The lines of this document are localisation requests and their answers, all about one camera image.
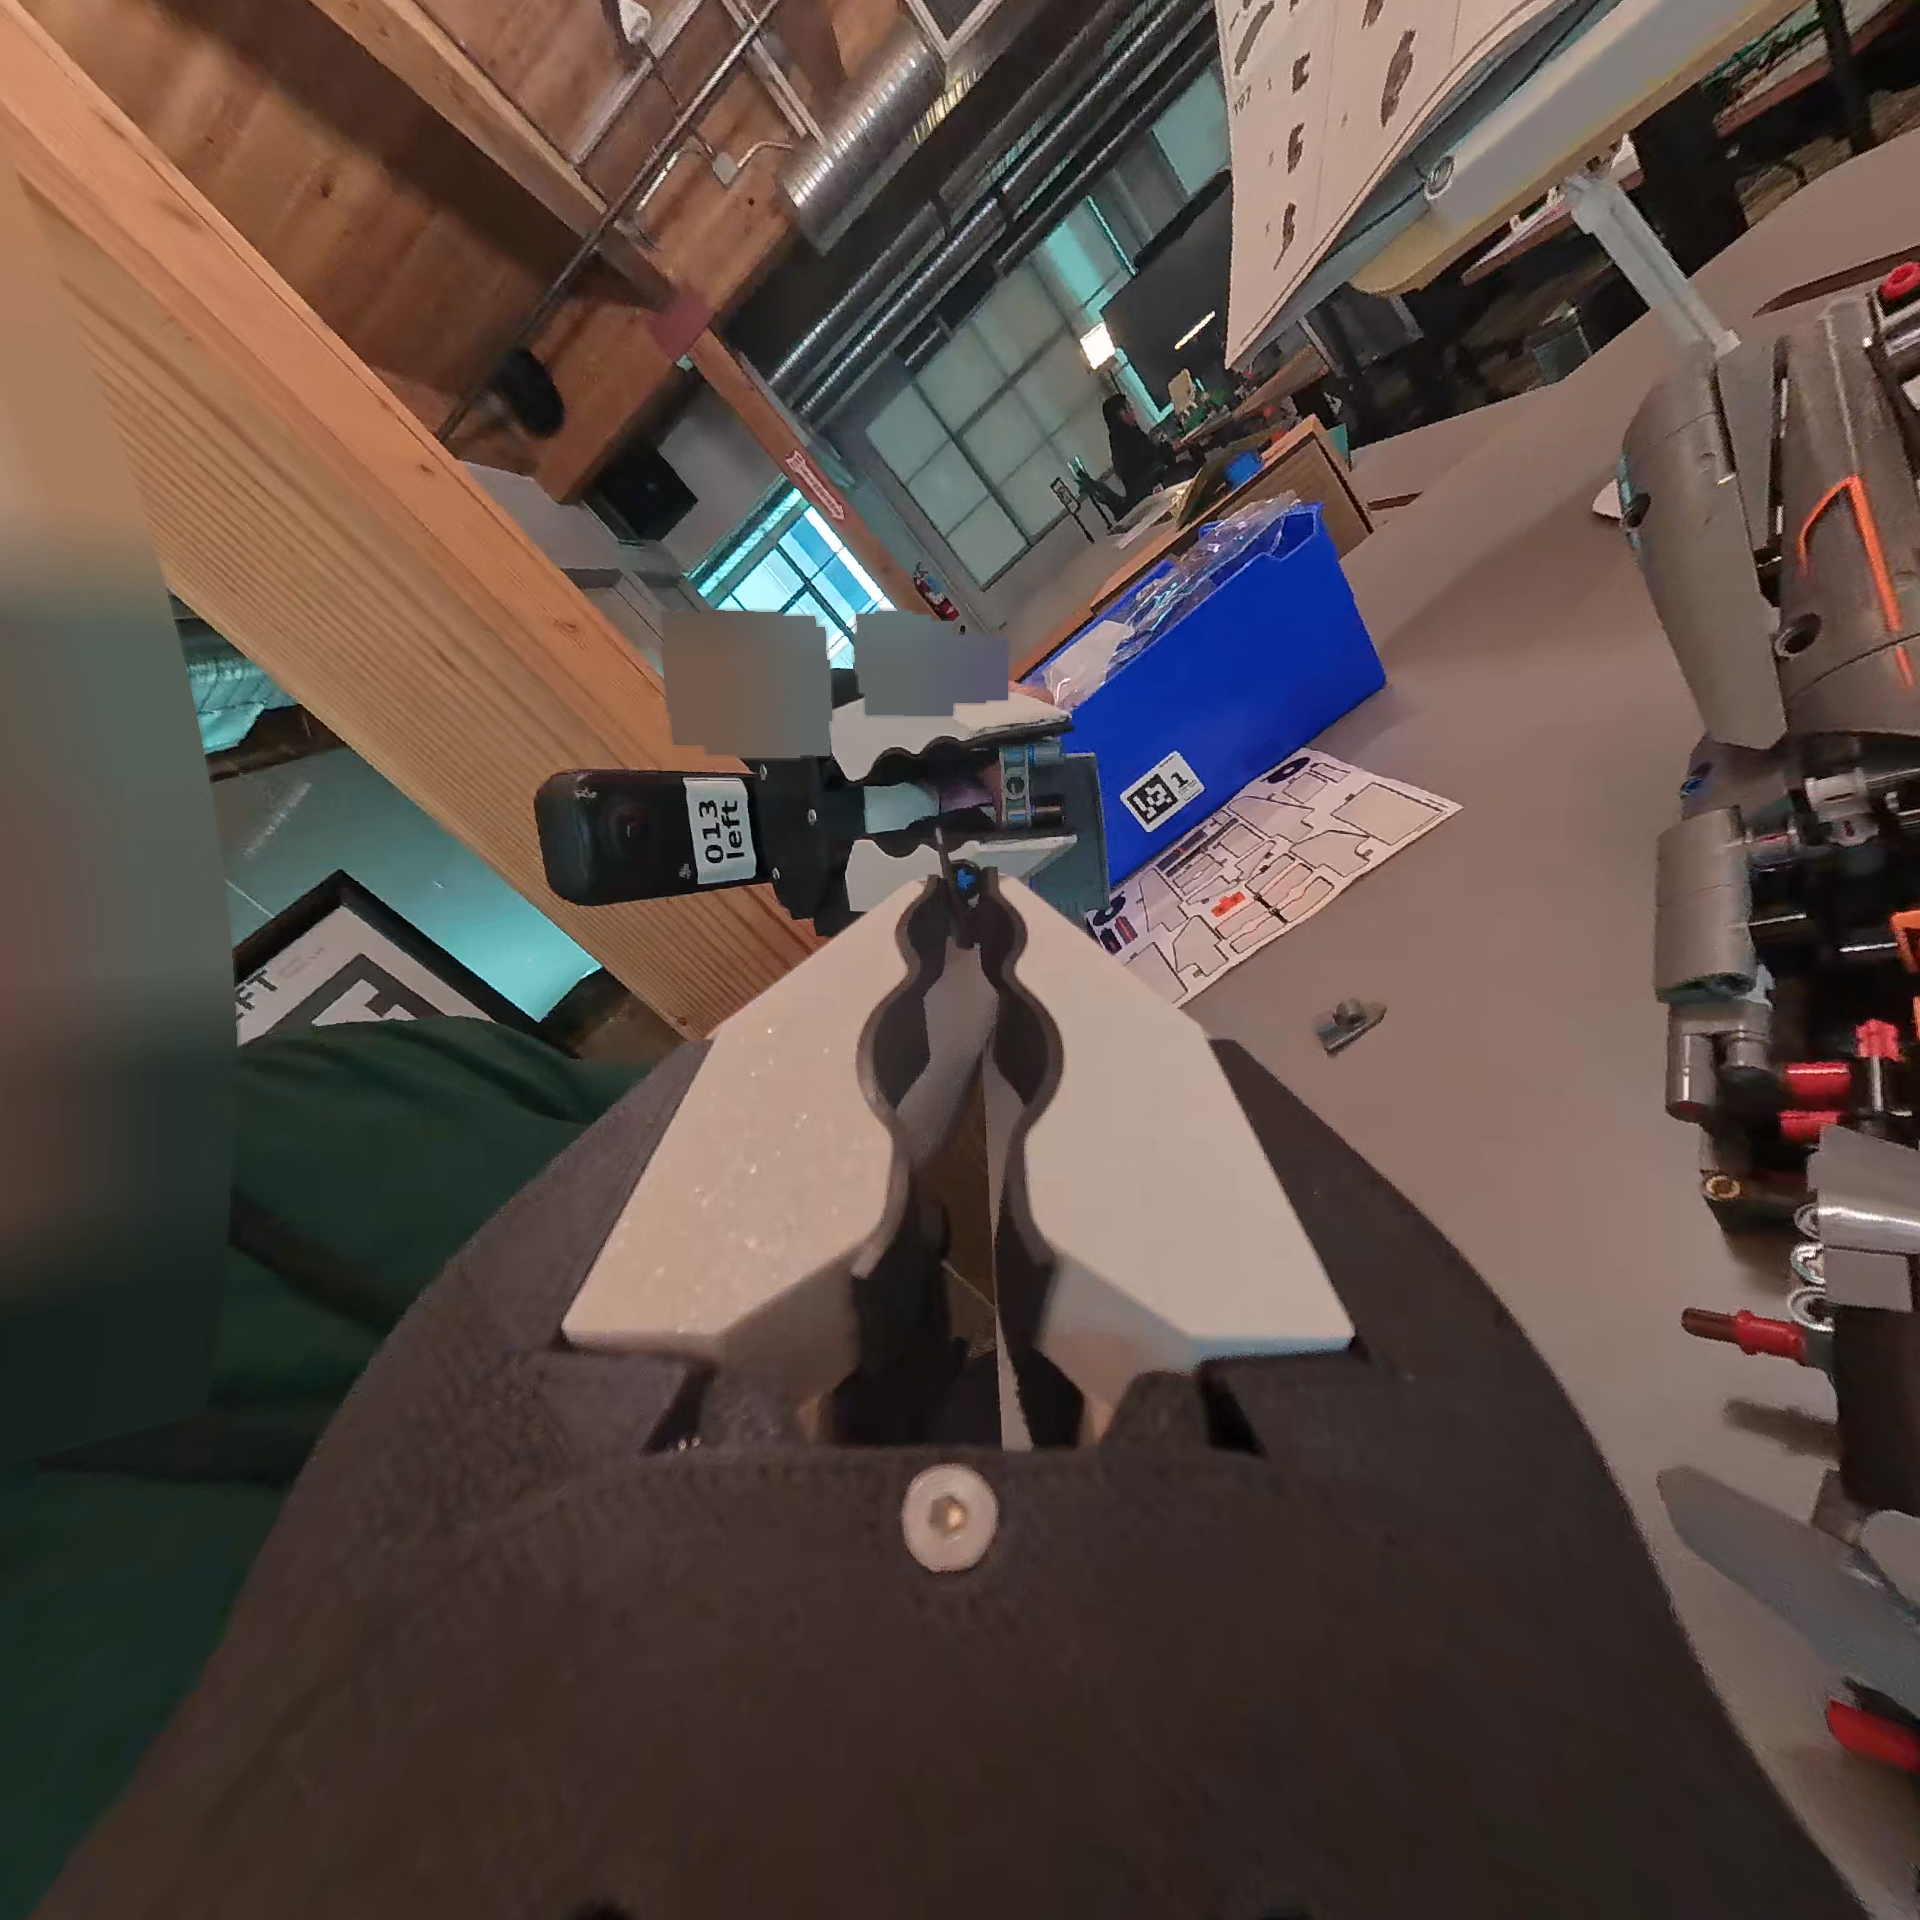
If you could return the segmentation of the silver ventilation duct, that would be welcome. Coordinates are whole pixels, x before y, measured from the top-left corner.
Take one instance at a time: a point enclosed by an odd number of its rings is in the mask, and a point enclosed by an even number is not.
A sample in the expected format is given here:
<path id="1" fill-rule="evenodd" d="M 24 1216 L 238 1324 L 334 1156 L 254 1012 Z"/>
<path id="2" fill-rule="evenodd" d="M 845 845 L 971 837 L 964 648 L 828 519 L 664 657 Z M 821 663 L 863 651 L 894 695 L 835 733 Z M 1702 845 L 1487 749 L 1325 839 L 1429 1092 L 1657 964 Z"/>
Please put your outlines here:
<path id="1" fill-rule="evenodd" d="M 990 16 L 937 31 L 927 5 L 905 5 L 877 55 L 828 109 L 821 132 L 777 170 L 777 194 L 814 255 L 830 255 L 905 161 L 957 108 L 990 52 Z"/>

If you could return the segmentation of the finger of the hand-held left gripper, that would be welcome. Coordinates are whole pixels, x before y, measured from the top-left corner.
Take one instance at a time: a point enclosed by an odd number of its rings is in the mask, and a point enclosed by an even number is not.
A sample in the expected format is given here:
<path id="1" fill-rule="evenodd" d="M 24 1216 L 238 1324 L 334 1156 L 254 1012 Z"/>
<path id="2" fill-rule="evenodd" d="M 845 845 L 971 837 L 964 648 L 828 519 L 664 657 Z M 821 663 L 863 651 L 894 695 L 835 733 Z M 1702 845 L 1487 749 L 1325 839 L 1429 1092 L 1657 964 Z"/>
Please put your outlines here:
<path id="1" fill-rule="evenodd" d="M 863 700 L 831 711 L 831 763 L 851 785 L 934 780 L 939 761 L 990 754 L 1021 740 L 1061 736 L 1072 719 L 1030 692 L 952 704 L 944 714 L 873 714 Z"/>
<path id="2" fill-rule="evenodd" d="M 1069 832 L 990 832 L 979 821 L 918 818 L 856 839 L 856 915 L 884 906 L 907 885 L 951 882 L 966 892 L 964 873 L 1027 881 L 1075 851 Z"/>

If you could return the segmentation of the dark green cloth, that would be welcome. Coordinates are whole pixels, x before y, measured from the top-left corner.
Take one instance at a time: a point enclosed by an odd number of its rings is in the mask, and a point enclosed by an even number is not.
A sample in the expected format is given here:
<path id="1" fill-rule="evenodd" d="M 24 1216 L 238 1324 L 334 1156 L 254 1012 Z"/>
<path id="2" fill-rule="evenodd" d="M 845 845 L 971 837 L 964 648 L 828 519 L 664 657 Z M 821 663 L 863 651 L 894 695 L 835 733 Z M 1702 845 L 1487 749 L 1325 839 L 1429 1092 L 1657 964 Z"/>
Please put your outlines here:
<path id="1" fill-rule="evenodd" d="M 641 1077 L 460 1017 L 238 1052 L 205 1408 L 5 1471 L 1 1915 L 32 1914 L 200 1680 L 383 1338 Z"/>

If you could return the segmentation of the grey lego car model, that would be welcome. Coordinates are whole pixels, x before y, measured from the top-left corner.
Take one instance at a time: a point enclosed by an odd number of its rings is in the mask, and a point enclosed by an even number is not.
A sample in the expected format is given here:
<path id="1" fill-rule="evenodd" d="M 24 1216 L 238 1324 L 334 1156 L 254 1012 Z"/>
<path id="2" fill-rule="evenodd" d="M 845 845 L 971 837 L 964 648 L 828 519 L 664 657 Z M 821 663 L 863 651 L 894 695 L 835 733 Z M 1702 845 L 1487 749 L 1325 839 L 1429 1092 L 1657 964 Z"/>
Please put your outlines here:
<path id="1" fill-rule="evenodd" d="M 1673 1530 L 1839 1671 L 1853 1759 L 1916 1779 L 1918 271 L 1773 344 L 1689 347 L 1635 415 L 1624 538 L 1702 739 L 1655 860 L 1664 1106 L 1726 1233 L 1788 1233 L 1784 1315 L 1683 1325 L 1831 1383 L 1808 1520 L 1694 1471 Z"/>

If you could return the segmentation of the clear plastic bags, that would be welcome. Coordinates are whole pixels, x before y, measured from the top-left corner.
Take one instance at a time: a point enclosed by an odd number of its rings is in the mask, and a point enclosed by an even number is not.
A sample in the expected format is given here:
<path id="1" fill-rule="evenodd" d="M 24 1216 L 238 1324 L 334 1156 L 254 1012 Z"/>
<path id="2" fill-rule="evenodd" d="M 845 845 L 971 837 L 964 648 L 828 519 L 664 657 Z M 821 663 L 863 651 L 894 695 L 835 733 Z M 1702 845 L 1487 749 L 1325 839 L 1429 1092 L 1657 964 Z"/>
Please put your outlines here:
<path id="1" fill-rule="evenodd" d="M 1285 559 L 1318 533 L 1321 521 L 1321 507 L 1283 495 L 1198 527 L 1183 554 L 1157 563 L 1125 587 L 1046 657 L 1027 683 L 1055 708 L 1075 711 L 1241 570 L 1255 560 Z"/>

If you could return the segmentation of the black speaker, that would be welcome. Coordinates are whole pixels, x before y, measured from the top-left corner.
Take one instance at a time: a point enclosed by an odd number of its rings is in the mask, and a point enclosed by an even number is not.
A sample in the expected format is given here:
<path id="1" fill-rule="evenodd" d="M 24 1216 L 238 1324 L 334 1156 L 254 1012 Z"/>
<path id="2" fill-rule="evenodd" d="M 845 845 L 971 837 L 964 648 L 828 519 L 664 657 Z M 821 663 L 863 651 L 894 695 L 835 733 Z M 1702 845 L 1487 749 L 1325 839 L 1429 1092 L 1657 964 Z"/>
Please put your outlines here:
<path id="1" fill-rule="evenodd" d="M 693 488 L 644 440 L 625 444 L 595 476 L 582 503 L 625 544 L 660 544 L 699 503 Z"/>

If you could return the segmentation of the cardboard box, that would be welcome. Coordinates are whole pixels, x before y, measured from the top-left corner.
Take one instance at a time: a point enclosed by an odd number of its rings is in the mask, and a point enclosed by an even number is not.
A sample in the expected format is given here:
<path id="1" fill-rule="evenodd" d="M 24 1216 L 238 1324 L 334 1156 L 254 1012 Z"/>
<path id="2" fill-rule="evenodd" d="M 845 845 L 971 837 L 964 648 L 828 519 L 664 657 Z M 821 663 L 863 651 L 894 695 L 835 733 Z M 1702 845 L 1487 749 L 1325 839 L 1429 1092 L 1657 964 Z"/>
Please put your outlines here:
<path id="1" fill-rule="evenodd" d="M 1344 560 L 1364 544 L 1375 524 L 1359 501 L 1353 468 L 1331 433 L 1307 416 L 1261 444 L 1246 441 L 1206 458 L 1188 485 L 1161 554 L 1185 551 L 1205 529 L 1264 501 L 1292 496 L 1317 507 Z"/>

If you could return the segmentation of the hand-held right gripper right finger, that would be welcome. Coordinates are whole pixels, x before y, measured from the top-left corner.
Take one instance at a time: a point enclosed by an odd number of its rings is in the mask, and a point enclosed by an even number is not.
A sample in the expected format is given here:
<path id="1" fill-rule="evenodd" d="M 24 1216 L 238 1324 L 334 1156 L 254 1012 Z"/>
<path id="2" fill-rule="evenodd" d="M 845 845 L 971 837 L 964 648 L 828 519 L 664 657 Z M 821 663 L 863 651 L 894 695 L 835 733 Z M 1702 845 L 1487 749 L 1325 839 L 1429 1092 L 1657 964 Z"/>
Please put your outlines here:
<path id="1" fill-rule="evenodd" d="M 1104 1428 L 1142 1377 L 1344 1353 L 1355 1324 L 1215 1050 L 1016 881 L 983 881 L 1003 1428 Z"/>

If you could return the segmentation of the blue plastic bin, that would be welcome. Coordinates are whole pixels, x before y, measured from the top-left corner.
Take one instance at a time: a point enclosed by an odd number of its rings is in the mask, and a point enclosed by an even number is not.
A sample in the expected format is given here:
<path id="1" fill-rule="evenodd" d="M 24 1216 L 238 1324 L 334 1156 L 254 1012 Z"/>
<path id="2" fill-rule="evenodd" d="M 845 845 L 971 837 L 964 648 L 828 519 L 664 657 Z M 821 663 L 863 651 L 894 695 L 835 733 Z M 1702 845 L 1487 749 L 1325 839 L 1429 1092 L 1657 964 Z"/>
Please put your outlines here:
<path id="1" fill-rule="evenodd" d="M 1097 768 L 1110 881 L 1385 685 L 1324 524 L 1255 560 L 1069 711 Z"/>

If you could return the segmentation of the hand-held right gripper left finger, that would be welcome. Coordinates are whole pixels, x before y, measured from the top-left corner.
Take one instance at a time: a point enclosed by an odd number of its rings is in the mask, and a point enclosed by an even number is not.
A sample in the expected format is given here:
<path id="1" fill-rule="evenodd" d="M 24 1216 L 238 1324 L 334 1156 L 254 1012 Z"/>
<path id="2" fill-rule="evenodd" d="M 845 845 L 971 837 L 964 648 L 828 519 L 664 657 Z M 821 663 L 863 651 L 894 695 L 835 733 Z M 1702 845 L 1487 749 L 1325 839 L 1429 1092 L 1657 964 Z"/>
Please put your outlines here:
<path id="1" fill-rule="evenodd" d="M 952 900 L 912 881 L 721 1021 L 563 1316 L 582 1353 L 705 1363 L 791 1408 L 856 1367 L 856 1283 L 963 1114 Z"/>

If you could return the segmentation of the pale raised desk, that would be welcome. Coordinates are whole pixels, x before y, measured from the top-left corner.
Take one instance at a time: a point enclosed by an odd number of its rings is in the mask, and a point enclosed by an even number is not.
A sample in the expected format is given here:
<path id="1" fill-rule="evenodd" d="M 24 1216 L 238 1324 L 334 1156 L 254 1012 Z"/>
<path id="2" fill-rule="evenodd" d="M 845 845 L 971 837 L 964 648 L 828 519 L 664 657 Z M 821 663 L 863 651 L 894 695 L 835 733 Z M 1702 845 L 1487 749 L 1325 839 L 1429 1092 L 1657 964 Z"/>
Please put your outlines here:
<path id="1" fill-rule="evenodd" d="M 1366 295 L 1424 288 L 1549 194 L 1574 229 L 1667 323 L 1683 346 L 1713 354 L 1737 337 L 1691 287 L 1667 240 L 1615 178 L 1615 151 L 1636 127 L 1771 33 L 1788 3 L 1573 5 L 1567 25 L 1527 31 L 1518 55 L 1469 80 L 1436 136 L 1409 151 L 1413 187 L 1385 239 L 1342 268 Z"/>

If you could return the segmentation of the white sticker sheet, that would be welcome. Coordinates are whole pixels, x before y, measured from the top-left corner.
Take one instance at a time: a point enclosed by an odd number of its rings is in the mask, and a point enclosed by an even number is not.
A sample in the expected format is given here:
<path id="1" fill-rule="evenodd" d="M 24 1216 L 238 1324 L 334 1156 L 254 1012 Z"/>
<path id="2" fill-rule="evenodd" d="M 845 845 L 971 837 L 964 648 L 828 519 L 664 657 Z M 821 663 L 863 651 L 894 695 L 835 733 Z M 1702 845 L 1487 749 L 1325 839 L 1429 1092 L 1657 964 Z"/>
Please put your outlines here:
<path id="1" fill-rule="evenodd" d="M 1454 817 L 1427 789 L 1296 752 L 1119 881 L 1087 935 L 1185 1005 Z"/>

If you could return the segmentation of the black lego subassembly blue pins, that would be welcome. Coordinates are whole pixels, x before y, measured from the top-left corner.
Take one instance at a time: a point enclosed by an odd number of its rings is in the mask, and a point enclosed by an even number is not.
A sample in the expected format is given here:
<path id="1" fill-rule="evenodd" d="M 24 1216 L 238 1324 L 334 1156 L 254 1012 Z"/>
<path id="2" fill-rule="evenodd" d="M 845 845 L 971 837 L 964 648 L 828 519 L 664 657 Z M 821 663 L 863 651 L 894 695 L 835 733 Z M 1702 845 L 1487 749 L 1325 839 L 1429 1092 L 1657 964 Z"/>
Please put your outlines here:
<path id="1" fill-rule="evenodd" d="M 1068 752 L 1062 736 L 971 754 L 957 781 L 941 789 L 937 818 L 979 821 L 990 832 L 1069 832 L 1075 851 L 1020 882 L 1075 924 L 1110 898 L 1097 763 Z"/>

